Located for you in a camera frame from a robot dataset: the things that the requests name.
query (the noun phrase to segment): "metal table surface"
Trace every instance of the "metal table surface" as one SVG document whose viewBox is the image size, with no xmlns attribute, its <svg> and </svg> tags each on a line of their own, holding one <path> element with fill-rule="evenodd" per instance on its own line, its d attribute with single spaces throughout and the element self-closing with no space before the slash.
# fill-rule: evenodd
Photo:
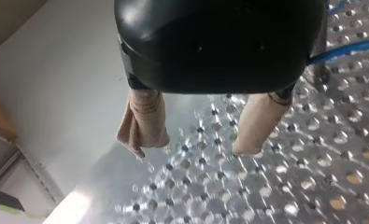
<svg viewBox="0 0 369 224">
<path fill-rule="evenodd" d="M 329 21 L 328 48 L 369 38 L 369 2 Z M 46 223 L 369 223 L 369 51 L 306 69 L 256 157 L 237 158 L 244 95 L 165 95 L 171 143 L 118 143 Z"/>
</svg>

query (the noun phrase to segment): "blue cable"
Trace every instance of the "blue cable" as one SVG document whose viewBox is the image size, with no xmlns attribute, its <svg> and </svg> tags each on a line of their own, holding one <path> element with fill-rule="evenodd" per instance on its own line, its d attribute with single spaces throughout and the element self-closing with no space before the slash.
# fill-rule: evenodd
<svg viewBox="0 0 369 224">
<path fill-rule="evenodd" d="M 369 50 L 369 40 L 362 41 L 360 43 L 345 45 L 337 49 L 326 51 L 324 53 L 321 53 L 320 55 L 310 58 L 307 61 L 307 64 L 310 65 L 314 63 L 324 63 L 331 60 L 332 58 L 349 54 L 354 51 L 362 51 L 362 50 Z"/>
<path fill-rule="evenodd" d="M 343 8 L 346 2 L 347 0 L 340 0 L 338 5 L 330 9 L 330 16 L 333 14 L 336 14 L 341 8 Z M 327 0 L 327 8 L 329 8 L 329 5 L 330 5 L 330 0 Z"/>
</svg>

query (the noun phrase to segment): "white wall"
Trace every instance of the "white wall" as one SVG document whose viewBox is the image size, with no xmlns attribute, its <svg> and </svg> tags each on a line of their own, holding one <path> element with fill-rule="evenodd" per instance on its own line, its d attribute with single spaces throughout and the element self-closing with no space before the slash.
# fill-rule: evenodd
<svg viewBox="0 0 369 224">
<path fill-rule="evenodd" d="M 127 88 L 113 0 L 50 0 L 0 47 L 0 103 L 64 194 L 115 140 Z"/>
<path fill-rule="evenodd" d="M 42 217 L 47 217 L 55 207 L 24 159 L 20 159 L 0 179 L 0 191 L 19 199 L 26 212 Z"/>
</svg>

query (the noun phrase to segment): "perforated metal sheet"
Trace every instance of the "perforated metal sheet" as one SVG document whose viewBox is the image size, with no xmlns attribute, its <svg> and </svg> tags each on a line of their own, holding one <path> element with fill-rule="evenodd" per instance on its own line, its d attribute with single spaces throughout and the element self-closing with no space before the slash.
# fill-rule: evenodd
<svg viewBox="0 0 369 224">
<path fill-rule="evenodd" d="M 369 38 L 369 2 L 331 17 L 328 48 Z M 210 96 L 172 139 L 170 159 L 110 223 L 369 224 L 369 52 L 310 69 L 256 157 L 232 153 L 246 96 Z"/>
</svg>

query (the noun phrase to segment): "beige finger pad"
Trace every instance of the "beige finger pad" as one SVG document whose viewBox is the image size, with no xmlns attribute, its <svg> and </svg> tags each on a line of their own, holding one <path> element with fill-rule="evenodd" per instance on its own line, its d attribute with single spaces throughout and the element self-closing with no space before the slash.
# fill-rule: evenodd
<svg viewBox="0 0 369 224">
<path fill-rule="evenodd" d="M 136 156 L 143 158 L 141 147 L 169 144 L 165 128 L 163 95 L 158 91 L 130 90 L 126 111 L 118 129 L 118 140 Z"/>
<path fill-rule="evenodd" d="M 234 154 L 254 155 L 262 150 L 263 142 L 280 122 L 289 105 L 280 105 L 268 94 L 248 98 L 239 120 L 239 132 L 234 142 Z"/>
</svg>

